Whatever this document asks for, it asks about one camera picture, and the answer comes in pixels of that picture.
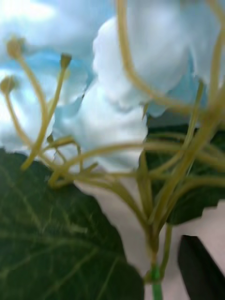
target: green leaf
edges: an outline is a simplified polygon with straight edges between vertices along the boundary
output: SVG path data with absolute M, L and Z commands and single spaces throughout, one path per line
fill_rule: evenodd
M 185 125 L 165 127 L 165 128 L 154 128 L 150 129 L 151 138 L 153 133 L 182 133 L 186 134 L 188 127 Z M 211 144 L 217 146 L 220 150 L 225 151 L 225 131 L 217 132 L 214 138 L 211 140 Z M 154 169 L 164 162 L 169 160 L 172 156 L 169 154 L 161 153 L 147 153 L 147 164 L 149 169 Z M 189 175 L 211 175 L 211 176 L 223 176 L 225 179 L 225 174 L 217 172 L 208 165 L 204 165 L 200 162 L 195 161 L 191 167 Z M 164 181 L 154 180 L 152 182 L 152 191 L 154 198 L 163 186 Z M 225 188 L 222 187 L 197 187 L 188 191 L 183 197 L 181 197 L 172 213 L 170 214 L 167 222 L 172 225 L 182 224 L 184 222 L 190 221 L 195 218 L 202 216 L 203 210 L 205 208 L 216 207 L 220 199 L 225 199 Z
M 143 300 L 116 229 L 74 185 L 51 190 L 51 174 L 0 150 L 2 300 Z

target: fabric petal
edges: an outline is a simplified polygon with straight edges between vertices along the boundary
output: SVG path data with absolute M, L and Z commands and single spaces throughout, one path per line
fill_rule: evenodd
M 10 93 L 10 99 L 20 126 L 31 142 L 35 142 L 41 128 L 42 115 L 34 89 L 24 72 L 18 66 L 13 66 L 12 62 L 7 64 L 5 68 L 0 68 L 0 82 L 6 76 L 13 76 L 15 80 L 15 88 Z M 53 124 L 54 116 L 46 131 L 45 138 L 51 134 Z M 27 146 L 23 144 L 16 133 L 2 93 L 0 93 L 0 147 L 4 147 L 6 151 L 10 152 L 27 149 Z
M 225 0 L 219 1 L 225 12 Z M 184 37 L 190 46 L 195 74 L 210 83 L 210 67 L 214 46 L 220 31 L 217 17 L 206 1 L 185 1 L 182 6 Z M 225 47 L 221 59 L 220 84 L 225 77 Z
M 179 2 L 133 0 L 127 9 L 127 28 L 137 73 L 151 87 L 167 93 L 180 81 L 188 64 Z M 94 70 L 112 101 L 123 107 L 149 102 L 149 97 L 135 89 L 124 73 L 116 18 L 100 28 L 93 49 Z
M 76 115 L 57 121 L 68 135 L 72 135 L 83 151 L 120 143 L 142 143 L 147 135 L 143 109 L 122 110 L 112 104 L 99 82 L 87 90 Z M 93 162 L 108 171 L 128 171 L 138 167 L 141 150 L 118 151 L 94 157 Z
M 196 99 L 199 80 L 199 77 L 194 74 L 193 61 L 190 56 L 186 73 L 183 75 L 179 83 L 172 90 L 168 91 L 166 95 L 172 99 L 177 99 L 187 104 L 193 104 Z M 207 93 L 205 88 L 202 94 L 201 105 L 202 107 L 205 107 L 206 104 Z M 147 113 L 148 115 L 156 118 L 162 115 L 165 110 L 165 106 L 158 105 L 154 101 L 152 101 L 149 104 Z
M 46 97 L 46 101 L 52 100 L 60 73 L 60 55 L 54 52 L 39 52 L 28 57 L 26 62 L 38 80 Z M 24 97 L 24 94 L 20 91 L 21 89 L 25 89 L 31 96 L 30 101 L 36 102 L 37 96 L 30 81 L 25 72 L 15 61 L 9 61 L 1 65 L 0 77 L 4 78 L 6 75 L 15 76 L 18 89 L 13 91 L 13 93 L 16 93 L 15 97 L 18 100 Z M 70 104 L 82 96 L 86 89 L 87 79 L 87 71 L 81 62 L 71 60 L 60 92 L 58 106 Z
M 92 42 L 113 14 L 111 0 L 2 0 L 0 60 L 11 35 L 25 40 L 27 52 L 52 49 L 91 60 Z
M 18 101 L 13 95 L 11 96 L 12 106 L 20 122 L 21 128 L 29 137 L 31 142 L 35 142 L 41 128 L 41 111 L 39 104 L 29 103 L 29 94 L 21 91 L 26 97 Z M 54 124 L 52 118 L 45 134 L 45 139 L 51 134 Z M 27 150 L 25 145 L 16 133 L 11 115 L 8 111 L 6 101 L 0 94 L 0 147 L 5 148 L 7 152 L 18 152 Z

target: light blue flower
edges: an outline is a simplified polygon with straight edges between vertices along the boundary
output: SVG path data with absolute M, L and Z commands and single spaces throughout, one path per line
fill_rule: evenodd
M 179 83 L 172 90 L 168 91 L 166 95 L 172 99 L 179 99 L 187 104 L 193 104 L 199 88 L 199 81 L 200 78 L 196 76 L 194 72 L 192 57 L 189 56 L 188 66 L 185 74 Z M 201 106 L 206 106 L 207 101 L 207 92 L 205 87 L 202 93 Z M 149 104 L 147 114 L 156 118 L 162 115 L 166 109 L 167 108 L 165 106 L 160 106 L 152 101 Z
M 93 39 L 112 15 L 111 0 L 1 0 L 0 61 L 13 35 L 27 53 L 48 49 L 90 63 Z
M 225 13 L 225 0 L 219 0 L 218 3 Z M 206 85 L 209 85 L 213 50 L 220 31 L 219 20 L 205 0 L 185 0 L 181 16 L 183 35 L 187 39 L 191 51 L 195 74 Z M 224 81 L 224 77 L 225 46 L 223 47 L 221 59 L 220 84 Z
M 113 144 L 142 143 L 146 138 L 148 130 L 143 109 L 137 106 L 123 110 L 111 103 L 98 81 L 89 87 L 80 107 L 72 105 L 70 110 L 58 110 L 54 127 L 58 137 L 59 131 L 61 136 L 72 135 L 83 152 Z M 94 157 L 87 165 L 98 162 L 111 172 L 130 171 L 138 167 L 141 151 L 118 151 Z
M 37 53 L 30 56 L 26 62 L 40 83 L 46 102 L 50 105 L 50 100 L 54 98 L 57 87 L 60 56 L 52 52 Z M 68 71 L 70 76 L 63 83 L 59 106 L 76 101 L 86 88 L 87 73 L 82 66 L 72 61 Z M 40 131 L 42 119 L 37 95 L 26 74 L 12 60 L 0 65 L 0 82 L 5 77 L 10 76 L 15 81 L 15 88 L 10 93 L 12 107 L 22 129 L 34 143 Z M 54 117 L 49 124 L 46 138 L 51 134 L 53 124 Z M 0 93 L 0 146 L 10 152 L 27 149 L 16 134 L 5 97 L 2 93 Z
M 188 45 L 180 16 L 177 0 L 128 2 L 127 30 L 134 67 L 149 86 L 161 93 L 173 89 L 188 67 Z M 124 72 L 116 18 L 100 28 L 93 49 L 94 69 L 111 101 L 121 107 L 150 101 Z

